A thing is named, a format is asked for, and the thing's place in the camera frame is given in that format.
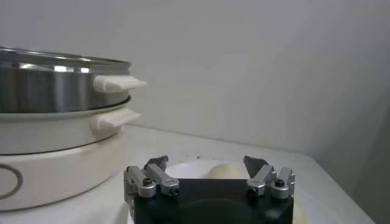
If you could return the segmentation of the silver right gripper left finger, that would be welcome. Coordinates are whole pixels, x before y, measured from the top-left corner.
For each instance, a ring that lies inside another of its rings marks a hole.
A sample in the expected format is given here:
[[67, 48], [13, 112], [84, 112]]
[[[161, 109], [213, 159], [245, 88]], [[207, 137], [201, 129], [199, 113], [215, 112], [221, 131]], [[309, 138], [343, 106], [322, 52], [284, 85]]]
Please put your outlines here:
[[153, 198], [160, 189], [161, 194], [177, 198], [180, 195], [180, 182], [165, 172], [168, 160], [165, 155], [150, 159], [142, 169], [128, 166], [124, 171], [124, 195]]

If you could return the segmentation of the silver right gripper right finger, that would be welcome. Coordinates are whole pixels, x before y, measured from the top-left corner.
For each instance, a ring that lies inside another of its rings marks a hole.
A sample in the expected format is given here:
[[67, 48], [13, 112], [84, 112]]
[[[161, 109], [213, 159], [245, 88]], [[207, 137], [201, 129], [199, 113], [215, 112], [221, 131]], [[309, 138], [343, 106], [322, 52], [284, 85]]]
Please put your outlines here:
[[257, 200], [266, 194], [280, 200], [294, 196], [295, 173], [291, 168], [282, 167], [277, 173], [264, 159], [251, 156], [245, 156], [243, 162], [250, 176], [246, 181], [250, 199]]

